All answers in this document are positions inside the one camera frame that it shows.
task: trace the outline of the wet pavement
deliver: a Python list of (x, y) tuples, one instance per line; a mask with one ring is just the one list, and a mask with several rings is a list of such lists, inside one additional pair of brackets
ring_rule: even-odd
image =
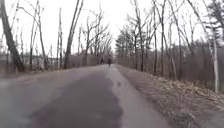
[(170, 128), (114, 66), (19, 78), (0, 92), (1, 128)]

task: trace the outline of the fallen leaves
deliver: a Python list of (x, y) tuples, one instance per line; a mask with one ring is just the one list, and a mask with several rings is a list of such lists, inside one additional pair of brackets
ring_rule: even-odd
[(190, 82), (170, 81), (117, 66), (119, 71), (155, 108), (168, 117), (173, 127), (200, 128), (209, 113), (224, 111), (224, 96)]

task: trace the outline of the person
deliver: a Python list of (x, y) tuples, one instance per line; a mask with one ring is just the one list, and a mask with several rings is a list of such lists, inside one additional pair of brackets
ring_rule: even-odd
[(104, 63), (104, 60), (103, 60), (103, 58), (101, 58), (101, 60), (100, 60), (100, 64), (103, 64)]
[(108, 65), (110, 66), (111, 63), (112, 63), (112, 57), (111, 57), (111, 55), (110, 55), (109, 58), (108, 58)]

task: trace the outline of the thin tree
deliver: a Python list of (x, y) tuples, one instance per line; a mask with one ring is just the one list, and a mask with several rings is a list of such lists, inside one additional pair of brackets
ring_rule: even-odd
[(167, 0), (163, 0), (163, 4), (161, 5), (161, 9), (162, 9), (161, 14), (160, 14), (160, 11), (159, 11), (158, 7), (156, 6), (155, 0), (153, 1), (155, 9), (157, 10), (157, 13), (158, 13), (158, 17), (159, 17), (161, 27), (162, 27), (162, 32), (161, 32), (161, 63), (160, 63), (161, 64), (161, 72), (160, 72), (161, 75), (163, 75), (163, 67), (164, 67), (164, 39), (165, 39), (165, 32), (164, 32), (164, 27), (165, 27), (164, 18), (165, 17), (164, 17), (164, 13), (165, 13), (166, 1)]
[(177, 68), (176, 64), (174, 62), (174, 50), (172, 50), (172, 24), (173, 24), (173, 18), (170, 19), (169, 23), (169, 33), (168, 33), (168, 38), (169, 38), (169, 43), (170, 43), (170, 48), (169, 48), (169, 58), (170, 58), (170, 63), (173, 68), (173, 73), (174, 73), (174, 79), (177, 79)]
[(65, 52), (65, 60), (64, 60), (64, 69), (68, 68), (69, 55), (71, 54), (71, 46), (72, 46), (73, 36), (75, 33), (75, 28), (76, 28), (82, 7), (83, 7), (83, 0), (81, 0), (81, 4), (80, 4), (80, 0), (77, 0), (76, 8), (75, 8), (75, 12), (74, 12), (74, 15), (72, 18), (72, 24), (71, 24), (69, 36), (68, 36), (67, 49)]
[(24, 43), (23, 43), (23, 31), (21, 31), (20, 33), (20, 42), (21, 42), (21, 58), (22, 58), (22, 62), (24, 63)]
[(60, 8), (59, 9), (58, 43), (57, 43), (57, 68), (62, 68), (62, 63), (63, 63), (62, 62), (62, 22), (61, 22), (61, 8)]
[(47, 58), (46, 58), (46, 54), (45, 54), (45, 49), (44, 49), (44, 42), (43, 42), (43, 33), (42, 33), (42, 23), (41, 23), (41, 13), (43, 12), (43, 8), (40, 6), (40, 3), (39, 3), (39, 0), (37, 0), (37, 8), (35, 8), (31, 3), (29, 3), (29, 1), (26, 1), (31, 7), (32, 9), (37, 12), (37, 17), (34, 17), (32, 14), (30, 14), (24, 7), (17, 7), (17, 9), (21, 9), (23, 10), (25, 13), (27, 13), (29, 16), (31, 16), (38, 28), (39, 28), (39, 35), (40, 35), (40, 42), (41, 42), (41, 49), (42, 49), (42, 54), (43, 54), (43, 60), (44, 60), (44, 68), (45, 70), (48, 69), (48, 66), (47, 66)]
[[(202, 0), (206, 9), (207, 9), (207, 12), (209, 14), (209, 11), (208, 11), (208, 6), (205, 4), (205, 1)], [(187, 0), (187, 2), (189, 3), (189, 5), (191, 6), (192, 10), (194, 11), (194, 14), (196, 15), (196, 17), (198, 18), (201, 26), (202, 26), (202, 29), (204, 31), (204, 34), (205, 34), (205, 38), (207, 41), (209, 41), (209, 33), (208, 31), (206, 30), (206, 26), (204, 24), (204, 22), (202, 21), (199, 13), (197, 12), (195, 6), (193, 5), (193, 3), (190, 1), (190, 0)], [(213, 50), (212, 50), (212, 47), (209, 47), (210, 48), (210, 52), (211, 52), (211, 55), (212, 55), (212, 58), (213, 58), (213, 62), (214, 62), (214, 76), (215, 76), (215, 92), (218, 93), (219, 92), (219, 87), (220, 87), (220, 81), (219, 81), (219, 67), (218, 67), (218, 55), (217, 55), (217, 40), (215, 39), (214, 36), (212, 36), (212, 42), (214, 44), (214, 53), (213, 53)]]
[(153, 18), (154, 18), (154, 45), (155, 45), (155, 51), (154, 51), (154, 67), (153, 67), (153, 74), (157, 74), (157, 37), (156, 37), (156, 4), (153, 2)]
[(32, 23), (32, 28), (31, 28), (31, 39), (30, 39), (30, 70), (32, 70), (32, 62), (33, 62), (33, 43), (34, 43), (34, 27), (35, 27), (35, 18), (36, 18), (36, 15), (37, 15), (37, 7), (38, 7), (38, 2), (36, 3), (36, 7), (34, 9), (34, 15), (33, 15), (33, 23)]
[(8, 45), (8, 49), (12, 54), (13, 63), (16, 65), (19, 72), (23, 72), (23, 71), (25, 71), (25, 67), (20, 59), (18, 50), (16, 49), (16, 45), (13, 40), (11, 28), (9, 26), (8, 16), (6, 13), (5, 0), (0, 1), (0, 10), (1, 10), (0, 15), (1, 15), (1, 19), (2, 19), (2, 25), (3, 25), (4, 33), (6, 36), (6, 42)]
[(174, 13), (174, 9), (173, 9), (173, 5), (171, 3), (170, 0), (168, 0), (170, 7), (171, 7), (171, 11), (173, 13), (173, 18), (174, 21), (176, 23), (177, 26), (177, 32), (178, 32), (178, 39), (179, 39), (179, 69), (178, 69), (178, 79), (181, 79), (181, 75), (182, 75), (182, 44), (181, 44), (181, 35), (180, 35), (180, 27), (179, 27), (179, 21), (178, 21), (178, 15), (176, 16), (176, 14)]
[(82, 34), (82, 27), (79, 28), (79, 37), (78, 37), (78, 55), (80, 55), (80, 47), (81, 47), (81, 34)]
[(92, 48), (94, 44), (98, 43), (100, 35), (102, 35), (107, 29), (107, 26), (103, 26), (101, 21), (103, 19), (103, 13), (100, 11), (99, 14), (95, 14), (95, 19), (93, 21), (89, 21), (89, 17), (87, 18), (86, 30), (83, 28), (83, 34), (85, 35), (86, 39), (86, 49), (84, 53), (83, 62), (84, 65), (87, 65), (88, 60), (88, 50)]
[(141, 64), (140, 67), (141, 68), (140, 68), (140, 70), (143, 71), (143, 69), (144, 69), (144, 48), (145, 48), (145, 46), (144, 46), (145, 39), (143, 39), (144, 38), (143, 37), (143, 28), (144, 28), (144, 26), (147, 23), (149, 14), (146, 15), (145, 20), (143, 20), (143, 22), (142, 22), (142, 19), (141, 19), (141, 11), (139, 9), (137, 0), (134, 0), (134, 3), (132, 3), (132, 1), (131, 1), (131, 4), (134, 7), (135, 17), (136, 18), (131, 18), (131, 17), (129, 17), (129, 18), (132, 19), (136, 23), (137, 28), (138, 28), (139, 44), (140, 44), (140, 48), (141, 48), (141, 57), (140, 57), (141, 58), (140, 59), (141, 60), (140, 61), (140, 64)]
[[(220, 43), (223, 43), (224, 41), (224, 8), (222, 6), (221, 2), (218, 2), (216, 0), (212, 0), (212, 3), (210, 6), (206, 6), (208, 8), (208, 12), (210, 19), (215, 18), (218, 22), (210, 22), (209, 28), (211, 29), (213, 33), (213, 54), (214, 54), (214, 73), (215, 73), (215, 91), (218, 93), (220, 89), (220, 80), (219, 80), (219, 60), (218, 60), (218, 48), (217, 45), (220, 41)], [(218, 37), (218, 30), (222, 29), (222, 36)]]
[(37, 67), (39, 69), (40, 68), (40, 62), (39, 62), (39, 51), (38, 51), (37, 44), (36, 44), (36, 47), (35, 47), (35, 51), (36, 51), (36, 56), (37, 56), (37, 63), (36, 63), (36, 65), (37, 65)]
[(53, 48), (52, 48), (52, 44), (51, 44), (51, 46), (50, 46), (50, 69), (51, 70), (53, 70), (54, 69), (54, 65), (53, 65), (53, 50), (52, 50)]

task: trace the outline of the tree trunk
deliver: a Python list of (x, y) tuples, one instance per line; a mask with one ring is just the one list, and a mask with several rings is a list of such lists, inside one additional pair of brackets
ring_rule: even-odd
[(62, 28), (61, 28), (61, 8), (59, 9), (59, 27), (58, 27), (58, 43), (57, 43), (57, 68), (61, 68), (62, 67), (62, 56), (61, 56), (61, 52), (62, 52)]
[(82, 28), (79, 28), (79, 37), (78, 37), (78, 55), (80, 55), (80, 46), (81, 46), (81, 32), (82, 32)]
[(215, 92), (219, 93), (220, 82), (219, 82), (219, 63), (218, 63), (218, 49), (217, 41), (214, 40), (214, 75), (215, 75)]
[(60, 42), (60, 68), (63, 67), (63, 59), (62, 59), (62, 41)]
[(173, 65), (174, 79), (176, 80), (177, 79), (177, 68), (176, 68), (176, 64), (174, 62), (173, 55), (171, 55), (171, 62), (172, 62), (172, 65)]
[(85, 51), (85, 56), (84, 56), (84, 65), (88, 65), (88, 50)]
[(31, 29), (31, 39), (30, 39), (30, 70), (32, 70), (32, 67), (33, 67), (33, 42), (34, 42), (33, 34), (34, 34), (34, 25), (35, 25), (35, 20), (36, 20), (35, 18), (36, 18), (36, 14), (37, 14), (38, 3), (39, 3), (39, 1), (37, 0), (36, 8), (34, 10), (32, 29)]
[(77, 3), (76, 3), (76, 8), (75, 8), (75, 12), (74, 12), (74, 15), (73, 15), (73, 18), (72, 18), (72, 24), (71, 24), (70, 32), (69, 32), (69, 36), (68, 36), (67, 49), (66, 49), (66, 52), (65, 52), (64, 69), (66, 69), (68, 67), (69, 55), (71, 54), (71, 46), (72, 46), (72, 41), (73, 41), (73, 35), (74, 35), (74, 32), (75, 32), (76, 24), (77, 24), (77, 21), (79, 19), (81, 9), (83, 7), (83, 0), (81, 1), (81, 5), (79, 7), (79, 10), (78, 10), (78, 6), (79, 6), (79, 0), (77, 0)]
[(163, 76), (163, 45), (164, 45), (164, 38), (163, 38), (163, 35), (164, 35), (164, 24), (161, 22), (162, 24), (162, 34), (161, 34), (161, 75)]
[(51, 54), (51, 57), (50, 57), (50, 63), (51, 63), (51, 66), (50, 66), (50, 69), (53, 70), (54, 68), (54, 65), (53, 65), (53, 52), (52, 52), (52, 45), (50, 47), (50, 54)]
[(182, 46), (181, 46), (181, 36), (180, 36), (180, 27), (179, 27), (179, 21), (178, 21), (178, 15), (176, 16), (175, 15), (175, 11), (173, 9), (173, 5), (172, 3), (169, 1), (169, 4), (171, 6), (171, 10), (172, 10), (172, 13), (173, 13), (173, 18), (174, 18), (174, 21), (176, 23), (176, 26), (177, 26), (177, 32), (178, 32), (178, 37), (179, 37), (179, 69), (178, 69), (178, 79), (180, 80), (181, 77), (182, 77)]
[(5, 33), (5, 36), (6, 36), (6, 42), (7, 42), (7, 45), (8, 45), (8, 49), (12, 54), (13, 63), (17, 67), (18, 71), (19, 72), (24, 72), (25, 68), (24, 68), (24, 65), (23, 65), (23, 63), (20, 59), (19, 53), (16, 49), (16, 45), (14, 43), (13, 36), (12, 36), (12, 33), (11, 33), (11, 28), (9, 26), (8, 16), (7, 16), (7, 13), (6, 13), (6, 8), (5, 8), (5, 0), (1, 0), (0, 2), (1, 2), (0, 3), (1, 12), (0, 13), (1, 13), (1, 18), (2, 18), (2, 25), (3, 25), (4, 33)]
[(6, 50), (6, 70), (7, 70), (7, 72), (9, 71), (9, 69), (10, 69), (10, 66), (9, 66), (9, 50), (7, 48), (7, 50)]
[(144, 45), (142, 39), (142, 30), (141, 30), (141, 19), (139, 17), (139, 36), (140, 36), (140, 45), (141, 45), (141, 71), (144, 69)]
[(20, 40), (21, 40), (21, 57), (22, 57), (22, 63), (24, 63), (24, 44), (23, 44), (23, 32), (20, 34)]
[(137, 35), (134, 33), (134, 49), (135, 49), (135, 69), (138, 70), (138, 51), (137, 51)]
[(38, 46), (36, 45), (35, 47), (35, 51), (36, 51), (36, 56), (37, 56), (37, 62), (36, 65), (38, 67), (38, 69), (40, 68), (40, 63), (39, 63), (39, 52), (38, 52)]
[(41, 42), (43, 59), (44, 59), (44, 69), (48, 70), (48, 61), (47, 61), (47, 57), (46, 57), (45, 50), (44, 50), (44, 41), (43, 41), (42, 30), (41, 30), (41, 22), (39, 22), (39, 23), (40, 23), (39, 24), (40, 42)]
[(154, 13), (153, 13), (153, 17), (154, 17), (154, 29), (155, 29), (155, 33), (154, 33), (154, 39), (155, 39), (155, 55), (154, 55), (154, 66), (153, 66), (153, 74), (156, 75), (156, 68), (157, 68), (157, 38), (156, 38), (156, 7), (155, 7), (155, 3), (154, 3)]

